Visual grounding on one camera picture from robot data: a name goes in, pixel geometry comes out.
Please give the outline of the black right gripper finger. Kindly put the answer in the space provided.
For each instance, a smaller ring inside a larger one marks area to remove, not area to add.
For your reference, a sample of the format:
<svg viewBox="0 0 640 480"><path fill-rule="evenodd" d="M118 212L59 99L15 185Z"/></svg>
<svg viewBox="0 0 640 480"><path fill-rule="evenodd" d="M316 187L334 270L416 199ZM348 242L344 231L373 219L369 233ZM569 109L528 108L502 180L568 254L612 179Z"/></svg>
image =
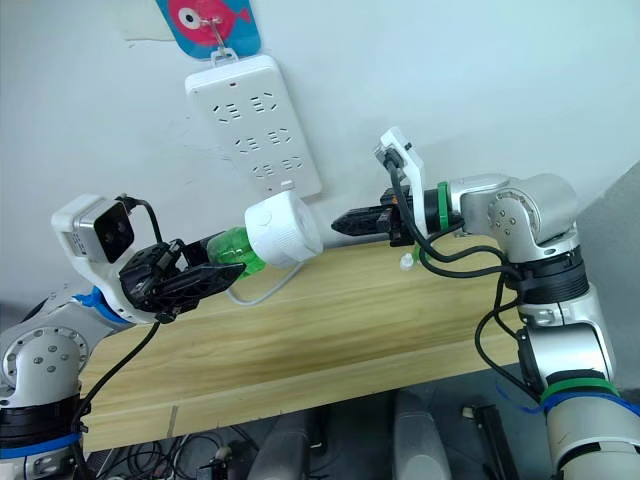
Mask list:
<svg viewBox="0 0 640 480"><path fill-rule="evenodd" d="M333 222L333 230L351 237L387 234L390 230L388 222Z"/></svg>
<svg viewBox="0 0 640 480"><path fill-rule="evenodd" d="M384 206L354 208L340 215L333 223L337 225L375 224L386 210Z"/></svg>

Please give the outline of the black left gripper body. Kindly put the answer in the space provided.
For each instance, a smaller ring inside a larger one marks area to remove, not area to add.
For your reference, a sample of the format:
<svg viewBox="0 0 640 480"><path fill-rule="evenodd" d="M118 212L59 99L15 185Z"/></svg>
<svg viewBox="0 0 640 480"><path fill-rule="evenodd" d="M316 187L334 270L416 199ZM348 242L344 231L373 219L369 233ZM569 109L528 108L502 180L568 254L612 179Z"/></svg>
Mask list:
<svg viewBox="0 0 640 480"><path fill-rule="evenodd" d="M182 240L156 243L136 252L119 272L127 300L154 321L174 321L194 309L193 300L168 290L168 284L183 273L177 263L185 247Z"/></svg>

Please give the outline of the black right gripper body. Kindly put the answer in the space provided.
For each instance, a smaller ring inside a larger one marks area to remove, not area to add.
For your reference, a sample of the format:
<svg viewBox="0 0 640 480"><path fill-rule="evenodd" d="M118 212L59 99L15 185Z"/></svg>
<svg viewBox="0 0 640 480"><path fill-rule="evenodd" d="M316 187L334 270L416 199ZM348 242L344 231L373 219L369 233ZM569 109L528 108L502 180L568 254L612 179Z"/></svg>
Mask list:
<svg viewBox="0 0 640 480"><path fill-rule="evenodd" d="M397 196L392 188L384 191L380 197L382 213L378 217L378 228L388 235L391 247L411 246L415 240L402 220Z"/></svg>

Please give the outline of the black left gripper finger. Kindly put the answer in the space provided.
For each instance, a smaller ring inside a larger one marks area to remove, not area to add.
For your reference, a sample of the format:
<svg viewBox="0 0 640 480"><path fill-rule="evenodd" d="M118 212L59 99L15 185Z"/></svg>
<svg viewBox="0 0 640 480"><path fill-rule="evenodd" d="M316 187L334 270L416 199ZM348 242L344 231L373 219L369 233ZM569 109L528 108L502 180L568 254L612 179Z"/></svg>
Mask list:
<svg viewBox="0 0 640 480"><path fill-rule="evenodd" d="M172 305L197 305L200 300L225 291L244 273L240 263L203 263L189 267L166 281L166 300Z"/></svg>
<svg viewBox="0 0 640 480"><path fill-rule="evenodd" d="M184 257L189 267L203 264L216 265L217 246L221 232L196 240L184 248Z"/></svg>

